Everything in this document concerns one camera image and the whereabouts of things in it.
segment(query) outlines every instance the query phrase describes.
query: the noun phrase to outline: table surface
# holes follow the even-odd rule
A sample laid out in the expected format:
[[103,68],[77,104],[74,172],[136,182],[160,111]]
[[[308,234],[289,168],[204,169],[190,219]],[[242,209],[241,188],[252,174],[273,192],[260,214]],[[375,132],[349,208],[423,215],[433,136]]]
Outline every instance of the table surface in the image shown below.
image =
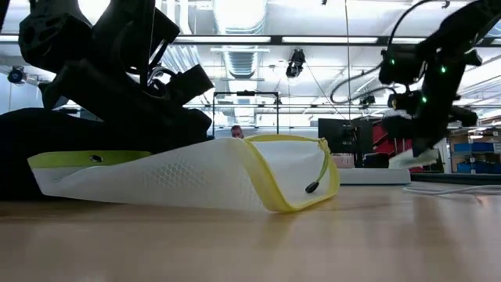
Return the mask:
[[0,281],[498,282],[500,212],[501,197],[384,186],[282,215],[0,203]]

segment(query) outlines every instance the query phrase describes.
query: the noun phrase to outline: white fabric bag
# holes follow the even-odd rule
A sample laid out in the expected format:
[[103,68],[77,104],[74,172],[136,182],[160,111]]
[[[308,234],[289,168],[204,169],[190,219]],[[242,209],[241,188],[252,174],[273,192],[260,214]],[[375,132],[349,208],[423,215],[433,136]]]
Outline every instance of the white fabric bag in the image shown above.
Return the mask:
[[[339,188],[323,139],[216,139],[106,165],[108,157],[123,153],[58,152],[72,160],[65,165],[48,164],[55,162],[53,153],[30,161],[43,194],[112,203],[294,212],[332,197]],[[317,180],[318,188],[307,193],[305,188]]]

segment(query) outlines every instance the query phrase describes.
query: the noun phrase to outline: computer monitor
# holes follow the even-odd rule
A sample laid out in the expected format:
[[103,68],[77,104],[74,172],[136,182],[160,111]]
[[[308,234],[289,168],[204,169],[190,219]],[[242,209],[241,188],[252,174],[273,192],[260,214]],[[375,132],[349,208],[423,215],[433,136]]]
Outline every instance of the computer monitor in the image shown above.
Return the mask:
[[319,138],[327,140],[331,153],[369,154],[373,152],[373,122],[319,118]]

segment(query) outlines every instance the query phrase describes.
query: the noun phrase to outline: blue bin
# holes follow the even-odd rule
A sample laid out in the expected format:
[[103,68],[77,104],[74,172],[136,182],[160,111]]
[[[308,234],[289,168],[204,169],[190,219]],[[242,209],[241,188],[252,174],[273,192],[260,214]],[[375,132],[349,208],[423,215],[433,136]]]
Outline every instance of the blue bin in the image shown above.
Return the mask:
[[492,173],[501,174],[501,164],[494,164]]
[[[495,165],[477,161],[474,163],[476,173],[495,173]],[[471,164],[457,164],[458,173],[471,173]]]
[[457,164],[457,173],[471,173],[471,165]]
[[487,142],[460,143],[454,145],[455,152],[493,152],[494,144]]

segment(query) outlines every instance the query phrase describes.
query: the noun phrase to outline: metal frame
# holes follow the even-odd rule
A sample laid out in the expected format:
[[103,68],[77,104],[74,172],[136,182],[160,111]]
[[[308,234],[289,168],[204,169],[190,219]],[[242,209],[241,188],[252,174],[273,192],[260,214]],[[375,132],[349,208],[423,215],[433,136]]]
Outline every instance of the metal frame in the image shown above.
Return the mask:
[[214,92],[212,96],[212,135],[215,136],[215,116],[216,116],[216,96],[217,95],[232,95],[237,96],[256,96],[259,95],[274,95],[276,97],[276,134],[279,134],[279,93],[277,91],[272,92],[255,92],[255,91],[242,91],[242,92]]

